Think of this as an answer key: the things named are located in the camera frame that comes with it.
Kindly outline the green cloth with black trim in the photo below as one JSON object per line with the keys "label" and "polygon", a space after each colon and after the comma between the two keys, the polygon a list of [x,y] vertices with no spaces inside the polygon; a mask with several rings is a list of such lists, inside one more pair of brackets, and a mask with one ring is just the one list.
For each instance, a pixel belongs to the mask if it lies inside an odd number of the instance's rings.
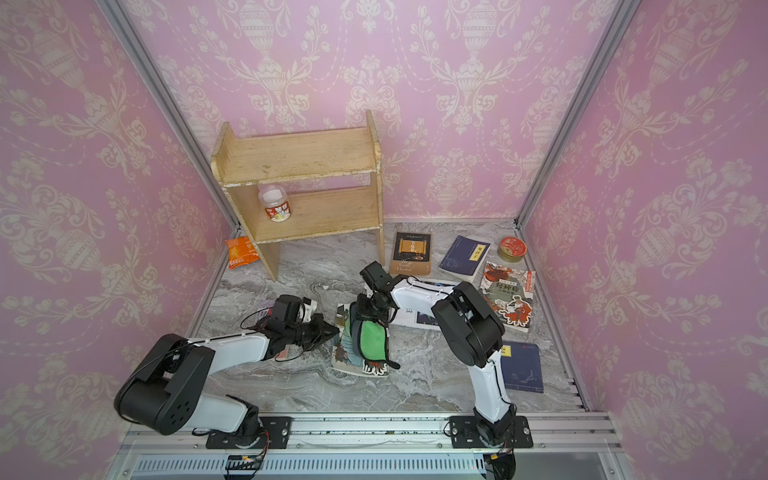
{"label": "green cloth with black trim", "polygon": [[364,315],[362,307],[361,300],[350,305],[349,327],[352,350],[368,364],[399,370],[401,365],[389,357],[387,327],[378,319],[371,319]]}

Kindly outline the grey-green illustrated Chinese book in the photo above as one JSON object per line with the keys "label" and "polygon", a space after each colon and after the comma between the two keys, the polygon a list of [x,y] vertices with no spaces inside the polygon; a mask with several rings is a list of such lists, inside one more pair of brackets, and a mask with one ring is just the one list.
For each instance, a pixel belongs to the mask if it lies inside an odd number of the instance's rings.
{"label": "grey-green illustrated Chinese book", "polygon": [[348,328],[349,318],[350,305],[338,304],[335,314],[335,325],[339,330],[339,335],[333,346],[331,356],[332,368],[345,374],[362,377],[387,377],[390,373],[390,367],[386,363],[370,362],[354,352]]}

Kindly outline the pink Hamlet book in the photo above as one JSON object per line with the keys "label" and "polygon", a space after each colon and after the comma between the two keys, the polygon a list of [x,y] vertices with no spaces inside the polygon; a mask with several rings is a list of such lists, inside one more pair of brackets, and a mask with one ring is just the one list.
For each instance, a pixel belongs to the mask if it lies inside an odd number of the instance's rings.
{"label": "pink Hamlet book", "polygon": [[297,352],[296,347],[287,345],[278,355],[275,356],[276,362],[284,362],[291,358]]}

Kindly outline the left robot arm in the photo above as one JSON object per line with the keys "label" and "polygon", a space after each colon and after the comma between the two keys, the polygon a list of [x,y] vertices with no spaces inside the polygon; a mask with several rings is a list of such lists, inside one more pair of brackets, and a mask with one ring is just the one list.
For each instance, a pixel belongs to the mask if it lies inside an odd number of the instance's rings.
{"label": "left robot arm", "polygon": [[241,364],[276,358],[289,345],[309,352],[338,334],[335,325],[306,297],[281,295],[245,317],[240,333],[189,339],[162,336],[120,387],[113,406],[118,416],[161,435],[189,428],[230,437],[240,448],[262,438],[259,408],[245,400],[204,392],[208,378]]}

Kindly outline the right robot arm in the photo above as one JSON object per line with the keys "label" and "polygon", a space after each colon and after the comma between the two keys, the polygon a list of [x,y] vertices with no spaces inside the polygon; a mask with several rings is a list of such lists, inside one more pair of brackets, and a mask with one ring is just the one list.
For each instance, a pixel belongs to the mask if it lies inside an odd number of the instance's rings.
{"label": "right robot arm", "polygon": [[454,356],[468,367],[480,438],[491,446],[510,444],[517,407],[509,399],[501,369],[505,327],[480,292],[468,282],[438,284],[412,276],[389,275],[374,261],[360,275],[371,294],[360,294],[355,314],[382,320],[400,310],[437,321]]}

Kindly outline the white book blue swirl cover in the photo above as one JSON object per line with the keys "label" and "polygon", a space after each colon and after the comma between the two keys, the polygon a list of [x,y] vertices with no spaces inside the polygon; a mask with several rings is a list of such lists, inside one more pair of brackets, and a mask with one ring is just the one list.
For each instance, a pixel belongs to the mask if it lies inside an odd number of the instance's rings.
{"label": "white book blue swirl cover", "polygon": [[457,285],[457,281],[406,277],[392,290],[395,307],[390,309],[391,322],[398,326],[439,330],[432,307],[446,298]]}

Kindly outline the black and tan book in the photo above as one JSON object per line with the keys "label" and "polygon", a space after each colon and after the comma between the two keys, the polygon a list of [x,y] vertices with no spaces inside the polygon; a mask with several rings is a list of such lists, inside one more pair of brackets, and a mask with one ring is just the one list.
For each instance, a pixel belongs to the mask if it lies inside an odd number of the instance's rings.
{"label": "black and tan book", "polygon": [[389,266],[392,276],[427,277],[431,273],[430,233],[397,232]]}

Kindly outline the dark purple book yellow label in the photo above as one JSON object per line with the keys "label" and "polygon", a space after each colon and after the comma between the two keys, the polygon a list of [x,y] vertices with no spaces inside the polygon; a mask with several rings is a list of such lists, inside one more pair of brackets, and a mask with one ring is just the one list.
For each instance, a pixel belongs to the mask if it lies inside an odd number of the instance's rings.
{"label": "dark purple book yellow label", "polygon": [[490,244],[462,235],[456,237],[439,264],[439,269],[462,281],[474,283],[482,272]]}

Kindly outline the red illustrated Chinese book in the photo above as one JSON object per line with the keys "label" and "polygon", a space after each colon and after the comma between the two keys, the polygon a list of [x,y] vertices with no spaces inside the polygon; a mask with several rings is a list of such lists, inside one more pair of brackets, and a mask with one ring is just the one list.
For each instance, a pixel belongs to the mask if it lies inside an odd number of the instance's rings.
{"label": "red illustrated Chinese book", "polygon": [[487,262],[480,292],[508,329],[528,332],[533,318],[535,280],[535,271]]}

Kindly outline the dark blue book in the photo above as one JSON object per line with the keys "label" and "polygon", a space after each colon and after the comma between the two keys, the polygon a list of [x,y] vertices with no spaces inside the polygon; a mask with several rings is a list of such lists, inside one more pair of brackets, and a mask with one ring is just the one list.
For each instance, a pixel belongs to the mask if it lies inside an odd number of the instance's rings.
{"label": "dark blue book", "polygon": [[543,393],[540,349],[536,344],[504,342],[501,369],[506,389]]}

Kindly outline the wooden two-tier shelf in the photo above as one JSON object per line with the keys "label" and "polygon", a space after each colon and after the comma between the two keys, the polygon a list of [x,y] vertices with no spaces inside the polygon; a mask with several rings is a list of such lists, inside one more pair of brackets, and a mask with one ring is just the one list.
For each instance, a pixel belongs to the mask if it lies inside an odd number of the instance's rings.
{"label": "wooden two-tier shelf", "polygon": [[[373,113],[363,127],[239,139],[221,127],[210,157],[212,175],[271,279],[284,242],[374,231],[385,253],[382,149]],[[257,198],[263,185],[367,174],[367,186],[298,193],[290,217],[274,222]]]}

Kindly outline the white plastic jar red label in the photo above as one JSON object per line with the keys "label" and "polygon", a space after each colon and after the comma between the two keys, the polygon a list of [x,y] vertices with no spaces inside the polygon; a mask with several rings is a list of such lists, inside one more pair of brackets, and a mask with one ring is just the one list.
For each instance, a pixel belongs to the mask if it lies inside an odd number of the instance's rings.
{"label": "white plastic jar red label", "polygon": [[291,208],[286,191],[276,185],[260,185],[258,187],[259,201],[273,222],[283,222],[291,216]]}

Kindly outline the red round tin can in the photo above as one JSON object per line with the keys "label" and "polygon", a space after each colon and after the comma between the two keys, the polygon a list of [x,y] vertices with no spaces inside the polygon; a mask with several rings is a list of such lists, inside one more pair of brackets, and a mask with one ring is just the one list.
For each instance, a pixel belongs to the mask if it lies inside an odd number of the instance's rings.
{"label": "red round tin can", "polygon": [[498,247],[498,255],[501,259],[516,263],[523,260],[528,252],[527,244],[520,238],[508,236],[503,238]]}

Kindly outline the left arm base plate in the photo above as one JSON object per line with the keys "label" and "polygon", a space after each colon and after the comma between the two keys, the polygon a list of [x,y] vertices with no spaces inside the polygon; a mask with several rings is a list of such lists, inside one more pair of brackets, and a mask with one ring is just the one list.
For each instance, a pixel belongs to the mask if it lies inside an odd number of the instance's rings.
{"label": "left arm base plate", "polygon": [[290,438],[292,422],[290,416],[259,416],[246,420],[234,433],[212,430],[205,446],[209,450],[284,450]]}

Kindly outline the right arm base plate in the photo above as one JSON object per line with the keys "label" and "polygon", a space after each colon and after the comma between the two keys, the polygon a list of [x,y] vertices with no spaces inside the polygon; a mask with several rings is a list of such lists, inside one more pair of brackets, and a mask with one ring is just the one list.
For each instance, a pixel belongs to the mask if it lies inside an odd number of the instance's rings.
{"label": "right arm base plate", "polygon": [[447,434],[454,449],[529,449],[534,446],[528,419],[507,416],[496,423],[472,416],[451,416]]}

